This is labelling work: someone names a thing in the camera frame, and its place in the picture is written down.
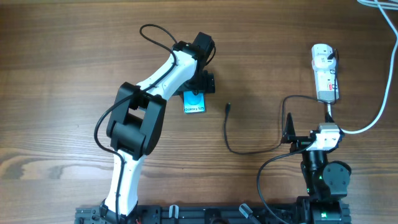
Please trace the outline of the blue Galaxy smartphone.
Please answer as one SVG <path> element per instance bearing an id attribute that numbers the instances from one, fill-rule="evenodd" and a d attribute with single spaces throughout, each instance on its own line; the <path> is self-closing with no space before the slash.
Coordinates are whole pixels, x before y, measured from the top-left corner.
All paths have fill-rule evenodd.
<path id="1" fill-rule="evenodd" d="M 204 113 L 206 111 L 204 94 L 194 95 L 192 91 L 185 91 L 183 93 L 183 110 L 186 114 Z"/>

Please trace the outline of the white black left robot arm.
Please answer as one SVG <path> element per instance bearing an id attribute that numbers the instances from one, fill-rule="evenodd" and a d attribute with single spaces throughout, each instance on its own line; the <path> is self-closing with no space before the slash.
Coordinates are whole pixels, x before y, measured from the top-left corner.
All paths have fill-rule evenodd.
<path id="1" fill-rule="evenodd" d="M 214 40 L 202 32 L 192 43 L 175 42 L 163 66 L 136 85 L 123 83 L 114 105 L 100 117 L 94 133 L 108 118 L 110 147 L 100 148 L 114 156 L 111 188 L 99 206 L 105 223 L 131 223 L 136 217 L 142 167 L 159 141 L 168 100 L 186 91 L 215 92 L 214 76 L 205 70 L 214 50 Z"/>

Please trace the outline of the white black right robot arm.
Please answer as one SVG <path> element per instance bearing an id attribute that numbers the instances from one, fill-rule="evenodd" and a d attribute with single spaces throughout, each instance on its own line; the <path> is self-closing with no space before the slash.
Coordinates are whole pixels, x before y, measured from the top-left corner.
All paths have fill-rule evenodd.
<path id="1" fill-rule="evenodd" d="M 349 205 L 342 202 L 348 194 L 351 167 L 341 161 L 329 161 L 327 155 L 338 148 L 345 136 L 330 115 L 309 136 L 295 133 L 292 115 L 286 119 L 281 143 L 290 144 L 290 152 L 302 155 L 300 168 L 307 196 L 296 199 L 295 223 L 351 223 Z"/>

